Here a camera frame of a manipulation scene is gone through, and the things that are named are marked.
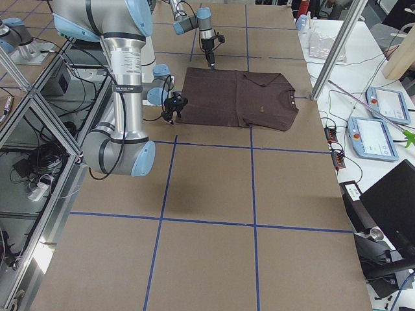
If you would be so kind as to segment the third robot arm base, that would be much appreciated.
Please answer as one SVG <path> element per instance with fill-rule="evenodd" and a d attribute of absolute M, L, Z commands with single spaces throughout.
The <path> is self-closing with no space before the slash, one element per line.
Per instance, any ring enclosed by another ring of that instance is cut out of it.
<path fill-rule="evenodd" d="M 39 43 L 16 17 L 1 20 L 1 48 L 19 65 L 41 65 L 54 53 L 52 43 Z"/>

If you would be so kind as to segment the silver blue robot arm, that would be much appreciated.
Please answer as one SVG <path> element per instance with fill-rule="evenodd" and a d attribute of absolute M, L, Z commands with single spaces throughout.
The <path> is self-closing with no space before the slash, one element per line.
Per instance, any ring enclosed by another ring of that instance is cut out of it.
<path fill-rule="evenodd" d="M 156 145 L 143 128 L 143 100 L 164 104 L 172 89 L 169 68 L 157 66 L 150 83 L 142 81 L 141 51 L 153 31 L 147 1 L 55 1 L 54 25 L 64 36 L 100 43 L 112 79 L 113 101 L 87 134 L 84 161 L 98 180 L 117 174 L 146 176 L 152 169 Z"/>
<path fill-rule="evenodd" d="M 175 33 L 182 35 L 190 30 L 198 29 L 200 49 L 206 57 L 209 68 L 214 70 L 215 41 L 219 41 L 219 36 L 212 26 L 210 8 L 202 7 L 195 12 L 186 1 L 168 1 L 168 3 L 174 19 Z"/>

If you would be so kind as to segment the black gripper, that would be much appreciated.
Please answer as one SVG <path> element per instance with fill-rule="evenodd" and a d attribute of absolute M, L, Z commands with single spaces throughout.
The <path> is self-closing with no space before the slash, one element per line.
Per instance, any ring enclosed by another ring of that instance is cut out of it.
<path fill-rule="evenodd" d="M 215 54 L 213 49 L 215 48 L 215 40 L 213 38 L 201 39 L 200 48 L 204 52 L 207 64 L 210 69 L 215 69 Z"/>
<path fill-rule="evenodd" d="M 179 92 L 173 92 L 171 98 L 167 98 L 164 102 L 164 111 L 161 113 L 161 116 L 164 121 L 169 124 L 174 124 L 173 113 L 176 112 L 177 117 L 181 117 L 182 110 L 187 105 L 188 99 L 183 97 Z"/>

